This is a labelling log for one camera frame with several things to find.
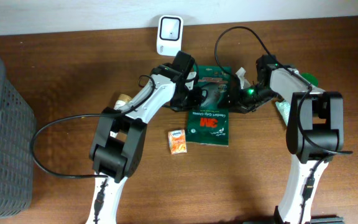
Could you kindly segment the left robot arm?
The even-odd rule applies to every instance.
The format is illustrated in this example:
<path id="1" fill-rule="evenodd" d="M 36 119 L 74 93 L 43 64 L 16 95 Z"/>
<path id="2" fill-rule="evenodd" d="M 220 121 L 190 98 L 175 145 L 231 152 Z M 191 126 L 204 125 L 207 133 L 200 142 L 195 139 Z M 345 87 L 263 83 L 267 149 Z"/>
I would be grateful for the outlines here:
<path id="1" fill-rule="evenodd" d="M 166 106 L 188 111 L 201 103 L 201 92 L 190 77 L 195 59 L 179 51 L 172 63 L 153 68 L 148 83 L 123 106 L 101 113 L 89 152 L 95 180 L 88 223 L 115 223 L 124 185 L 136 171 L 144 148 L 147 124 Z"/>

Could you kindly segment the light green snack packet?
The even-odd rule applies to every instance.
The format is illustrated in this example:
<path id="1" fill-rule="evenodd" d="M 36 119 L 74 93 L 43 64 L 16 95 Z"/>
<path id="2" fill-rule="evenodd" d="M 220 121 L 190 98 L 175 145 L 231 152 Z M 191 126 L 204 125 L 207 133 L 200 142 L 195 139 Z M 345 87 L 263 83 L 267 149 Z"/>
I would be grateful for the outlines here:
<path id="1" fill-rule="evenodd" d="M 283 121 L 285 123 L 285 125 L 288 125 L 288 119 L 289 119 L 289 115 L 290 115 L 290 104 L 287 101 L 282 101 L 282 102 L 275 102 L 275 106 L 278 109 L 278 112 L 280 113 L 280 115 L 283 118 Z"/>

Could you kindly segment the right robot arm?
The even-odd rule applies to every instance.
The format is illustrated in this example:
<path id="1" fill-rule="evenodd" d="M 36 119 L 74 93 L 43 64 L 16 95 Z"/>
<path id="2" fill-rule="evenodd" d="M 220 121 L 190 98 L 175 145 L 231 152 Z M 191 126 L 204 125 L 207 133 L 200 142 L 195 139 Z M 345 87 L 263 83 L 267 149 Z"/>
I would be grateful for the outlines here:
<path id="1" fill-rule="evenodd" d="M 229 111 L 249 113 L 273 98 L 290 104 L 286 131 L 291 167 L 281 202 L 271 217 L 261 223 L 344 223 L 343 217 L 312 217 L 311 206 L 319 180 L 334 156 L 346 155 L 344 145 L 343 97 L 324 91 L 291 65 L 275 56 L 256 60 L 257 84 L 230 94 Z"/>

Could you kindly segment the green 3M gloves packet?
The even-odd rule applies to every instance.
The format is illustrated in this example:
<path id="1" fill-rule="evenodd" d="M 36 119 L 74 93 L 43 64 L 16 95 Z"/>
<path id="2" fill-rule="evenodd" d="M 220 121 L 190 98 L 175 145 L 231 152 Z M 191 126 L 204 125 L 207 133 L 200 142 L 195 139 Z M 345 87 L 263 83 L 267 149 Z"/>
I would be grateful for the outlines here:
<path id="1" fill-rule="evenodd" d="M 229 145 L 229 111 L 219 104 L 228 96 L 230 75 L 219 67 L 199 66 L 201 104 L 188 113 L 186 140 L 188 142 L 223 146 Z"/>

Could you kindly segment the orange tissue packet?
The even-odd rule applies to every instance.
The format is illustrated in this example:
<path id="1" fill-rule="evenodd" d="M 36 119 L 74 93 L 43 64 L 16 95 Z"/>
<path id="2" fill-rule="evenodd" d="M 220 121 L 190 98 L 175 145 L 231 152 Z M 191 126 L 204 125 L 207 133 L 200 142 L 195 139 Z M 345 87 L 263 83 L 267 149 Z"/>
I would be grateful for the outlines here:
<path id="1" fill-rule="evenodd" d="M 168 143 L 172 155 L 187 153 L 185 130 L 179 129 L 168 133 Z"/>

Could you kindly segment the green lidded jar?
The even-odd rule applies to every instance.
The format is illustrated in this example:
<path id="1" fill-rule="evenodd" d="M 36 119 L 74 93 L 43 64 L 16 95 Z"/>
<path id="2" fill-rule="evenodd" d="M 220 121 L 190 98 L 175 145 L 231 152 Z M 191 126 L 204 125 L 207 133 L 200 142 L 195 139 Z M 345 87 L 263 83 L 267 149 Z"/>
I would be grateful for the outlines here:
<path id="1" fill-rule="evenodd" d="M 318 79 L 311 73 L 302 73 L 301 76 L 307 81 L 309 81 L 313 86 L 318 86 Z"/>

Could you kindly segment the white tube gold cap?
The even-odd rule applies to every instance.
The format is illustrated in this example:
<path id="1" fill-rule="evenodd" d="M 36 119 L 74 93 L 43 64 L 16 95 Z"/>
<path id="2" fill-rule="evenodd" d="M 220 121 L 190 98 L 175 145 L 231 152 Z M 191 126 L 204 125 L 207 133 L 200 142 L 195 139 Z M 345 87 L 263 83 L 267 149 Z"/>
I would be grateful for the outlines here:
<path id="1" fill-rule="evenodd" d="M 124 106 L 128 102 L 130 102 L 132 98 L 126 94 L 120 94 L 117 101 L 114 104 L 114 109 L 118 110 L 120 107 Z"/>

